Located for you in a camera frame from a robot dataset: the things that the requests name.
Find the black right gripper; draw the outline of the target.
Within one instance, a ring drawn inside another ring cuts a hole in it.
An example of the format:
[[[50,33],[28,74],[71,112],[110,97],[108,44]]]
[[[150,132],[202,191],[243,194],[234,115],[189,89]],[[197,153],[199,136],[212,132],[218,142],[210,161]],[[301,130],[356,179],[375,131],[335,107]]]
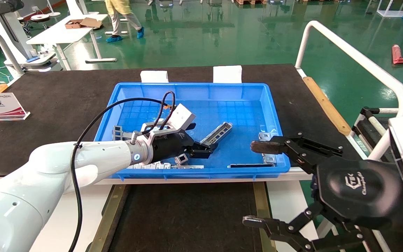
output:
[[[244,216],[242,223],[260,228],[268,238],[285,242],[297,252],[333,252],[363,243],[357,229],[338,236],[308,240],[300,231],[315,217],[332,217],[362,228],[403,233],[403,180],[395,164],[374,160],[341,158],[343,147],[331,147],[305,137],[273,136],[269,141],[253,141],[255,153],[285,154],[307,174],[317,179],[319,199],[324,205],[310,205],[289,223],[273,218]],[[325,159],[318,164],[317,156]]]

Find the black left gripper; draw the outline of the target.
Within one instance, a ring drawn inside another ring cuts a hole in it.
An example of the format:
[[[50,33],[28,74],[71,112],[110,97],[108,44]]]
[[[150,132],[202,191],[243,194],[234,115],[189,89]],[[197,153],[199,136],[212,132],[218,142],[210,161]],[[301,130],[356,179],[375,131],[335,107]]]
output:
[[[196,142],[182,129],[174,133],[161,136],[154,134],[154,136],[151,143],[152,157],[150,163],[179,156],[189,147],[192,149],[188,153],[191,159],[208,159],[219,145],[216,142],[212,144]]]

